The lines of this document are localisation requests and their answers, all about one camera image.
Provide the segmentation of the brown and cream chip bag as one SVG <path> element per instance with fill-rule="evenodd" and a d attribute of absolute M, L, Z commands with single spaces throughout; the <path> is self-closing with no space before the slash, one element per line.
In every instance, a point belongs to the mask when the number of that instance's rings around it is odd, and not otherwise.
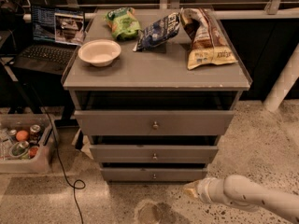
<path fill-rule="evenodd" d="M 218 23 L 204 8 L 183 8 L 180 12 L 183 29 L 191 39 L 187 67 L 236 63 L 237 58 Z"/>

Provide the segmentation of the black laptop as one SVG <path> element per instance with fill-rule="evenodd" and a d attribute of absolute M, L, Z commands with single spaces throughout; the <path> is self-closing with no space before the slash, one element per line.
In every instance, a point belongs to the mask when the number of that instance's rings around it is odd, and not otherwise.
<path fill-rule="evenodd" d="M 14 59 L 14 66 L 61 75 L 85 38 L 80 8 L 31 5 L 32 44 Z"/>

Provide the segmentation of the grey bottom drawer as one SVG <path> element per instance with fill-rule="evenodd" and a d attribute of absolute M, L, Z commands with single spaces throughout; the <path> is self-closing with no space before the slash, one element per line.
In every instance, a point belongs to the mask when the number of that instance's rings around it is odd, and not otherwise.
<path fill-rule="evenodd" d="M 207 168 L 103 168 L 101 174 L 109 182 L 185 182 L 204 178 Z"/>

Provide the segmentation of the green chip bag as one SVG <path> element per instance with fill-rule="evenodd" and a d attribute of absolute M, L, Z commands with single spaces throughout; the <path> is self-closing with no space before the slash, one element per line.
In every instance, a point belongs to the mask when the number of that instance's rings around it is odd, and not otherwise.
<path fill-rule="evenodd" d="M 135 10 L 132 7 L 120 7 L 110 10 L 105 15 L 105 21 L 111 29 L 112 37 L 116 40 L 129 40 L 138 36 L 141 30 Z"/>

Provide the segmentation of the grey drawer cabinet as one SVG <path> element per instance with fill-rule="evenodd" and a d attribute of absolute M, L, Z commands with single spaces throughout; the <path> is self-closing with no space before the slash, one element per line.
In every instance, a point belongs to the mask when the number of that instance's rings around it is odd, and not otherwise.
<path fill-rule="evenodd" d="M 186 33 L 152 51 L 133 51 L 134 42 L 121 43 L 112 64 L 96 68 L 73 61 L 64 78 L 76 111 L 191 110 L 233 111 L 250 77 L 242 62 L 204 65 L 189 70 Z M 216 147 L 220 135 L 87 135 L 91 145 L 162 145 Z M 209 163 L 99 162 L 103 168 L 204 169 Z"/>

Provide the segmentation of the clear plastic storage bin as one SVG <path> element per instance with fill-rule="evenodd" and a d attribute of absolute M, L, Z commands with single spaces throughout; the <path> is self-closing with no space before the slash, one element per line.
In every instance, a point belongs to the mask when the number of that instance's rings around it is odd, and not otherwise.
<path fill-rule="evenodd" d="M 10 148 L 17 142 L 16 133 L 21 130 L 29 132 L 32 125 L 41 127 L 38 141 L 27 140 L 29 148 L 37 146 L 39 150 L 30 159 L 28 151 L 20 158 L 9 155 Z M 50 160 L 55 150 L 58 134 L 52 117 L 43 114 L 8 114 L 0 116 L 0 173 L 47 173 Z"/>

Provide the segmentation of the grey middle drawer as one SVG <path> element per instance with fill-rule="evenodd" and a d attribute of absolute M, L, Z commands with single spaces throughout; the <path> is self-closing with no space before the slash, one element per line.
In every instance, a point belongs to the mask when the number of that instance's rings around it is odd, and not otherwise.
<path fill-rule="evenodd" d="M 211 146 L 91 145 L 93 159 L 118 163 L 211 163 L 218 152 Z"/>

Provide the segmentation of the white bowl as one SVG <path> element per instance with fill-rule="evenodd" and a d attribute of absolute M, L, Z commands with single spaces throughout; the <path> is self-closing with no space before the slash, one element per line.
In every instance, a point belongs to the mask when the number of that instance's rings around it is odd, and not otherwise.
<path fill-rule="evenodd" d="M 87 42 L 78 50 L 78 56 L 83 62 L 96 67 L 110 65 L 120 54 L 121 46 L 105 39 Z"/>

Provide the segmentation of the grey top drawer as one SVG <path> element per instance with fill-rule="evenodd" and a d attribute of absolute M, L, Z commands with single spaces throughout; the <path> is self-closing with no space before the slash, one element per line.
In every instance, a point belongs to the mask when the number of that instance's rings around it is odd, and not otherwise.
<path fill-rule="evenodd" d="M 110 110 L 76 111 L 87 135 L 220 135 L 225 134 L 233 111 Z"/>

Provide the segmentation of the red round fruit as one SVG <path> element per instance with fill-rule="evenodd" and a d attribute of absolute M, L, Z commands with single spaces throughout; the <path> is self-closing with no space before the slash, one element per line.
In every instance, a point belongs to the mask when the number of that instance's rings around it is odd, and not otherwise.
<path fill-rule="evenodd" d="M 29 150 L 28 150 L 29 158 L 32 159 L 36 155 L 38 150 L 39 150 L 39 147 L 37 147 L 37 146 L 30 147 Z"/>

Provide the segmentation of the blue chip bag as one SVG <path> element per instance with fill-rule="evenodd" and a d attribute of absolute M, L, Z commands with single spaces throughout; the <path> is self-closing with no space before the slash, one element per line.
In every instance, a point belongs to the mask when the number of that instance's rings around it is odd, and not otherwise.
<path fill-rule="evenodd" d="M 179 32 L 179 14 L 171 13 L 146 27 L 135 44 L 133 51 L 153 49 L 162 45 Z"/>

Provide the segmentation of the green tin can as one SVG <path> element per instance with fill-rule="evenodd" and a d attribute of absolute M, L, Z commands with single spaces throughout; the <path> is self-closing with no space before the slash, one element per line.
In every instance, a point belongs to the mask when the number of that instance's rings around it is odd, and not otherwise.
<path fill-rule="evenodd" d="M 20 158 L 23 156 L 29 148 L 29 143 L 27 141 L 20 141 L 15 143 L 9 150 L 9 155 L 12 158 Z"/>

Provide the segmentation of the orange fruit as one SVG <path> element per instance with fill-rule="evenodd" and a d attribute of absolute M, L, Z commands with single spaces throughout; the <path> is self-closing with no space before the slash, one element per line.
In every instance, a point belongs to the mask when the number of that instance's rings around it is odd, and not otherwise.
<path fill-rule="evenodd" d="M 25 130 L 18 131 L 16 133 L 16 139 L 18 141 L 27 141 L 29 139 L 29 133 Z"/>

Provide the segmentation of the grey drawer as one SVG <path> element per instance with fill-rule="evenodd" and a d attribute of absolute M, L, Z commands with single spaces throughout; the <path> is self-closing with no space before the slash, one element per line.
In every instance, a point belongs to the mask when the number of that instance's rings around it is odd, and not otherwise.
<path fill-rule="evenodd" d="M 101 174 L 109 182 L 185 182 L 204 178 L 207 168 L 103 168 Z"/>
<path fill-rule="evenodd" d="M 211 163 L 218 152 L 211 146 L 91 145 L 93 159 L 118 163 Z"/>
<path fill-rule="evenodd" d="M 220 135 L 225 134 L 233 111 L 110 110 L 76 111 L 87 135 Z"/>

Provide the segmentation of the white diagonal post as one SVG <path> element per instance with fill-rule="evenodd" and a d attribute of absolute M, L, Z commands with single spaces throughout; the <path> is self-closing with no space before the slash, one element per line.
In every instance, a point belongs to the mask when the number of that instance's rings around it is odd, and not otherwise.
<path fill-rule="evenodd" d="M 285 67 L 281 71 L 277 81 L 268 93 L 266 99 L 263 101 L 264 107 L 270 111 L 275 112 L 292 86 L 299 78 L 299 44 L 294 49 L 290 59 L 287 61 Z"/>

